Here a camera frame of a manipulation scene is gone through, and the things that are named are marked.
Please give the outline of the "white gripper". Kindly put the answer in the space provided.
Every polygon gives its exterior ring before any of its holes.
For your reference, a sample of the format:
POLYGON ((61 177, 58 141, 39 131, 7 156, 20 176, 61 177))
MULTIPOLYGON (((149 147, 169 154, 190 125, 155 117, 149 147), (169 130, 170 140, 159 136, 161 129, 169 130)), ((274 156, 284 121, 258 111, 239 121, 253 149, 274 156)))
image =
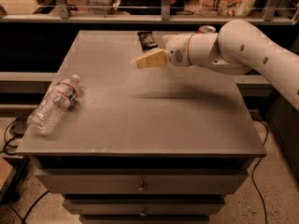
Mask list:
POLYGON ((191 34, 164 35, 164 49, 157 49, 137 58, 138 68, 164 67, 170 63, 179 67, 189 67, 188 45, 191 34))

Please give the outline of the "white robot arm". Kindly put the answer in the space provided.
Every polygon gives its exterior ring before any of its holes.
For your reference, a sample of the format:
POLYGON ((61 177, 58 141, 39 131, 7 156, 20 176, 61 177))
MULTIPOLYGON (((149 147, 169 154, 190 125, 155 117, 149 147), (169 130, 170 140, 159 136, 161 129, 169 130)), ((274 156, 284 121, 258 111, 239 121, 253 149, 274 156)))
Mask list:
POLYGON ((247 21, 229 21, 217 33, 165 35, 164 47, 136 59, 139 68, 202 66, 239 76, 253 69, 299 110, 299 55, 247 21))

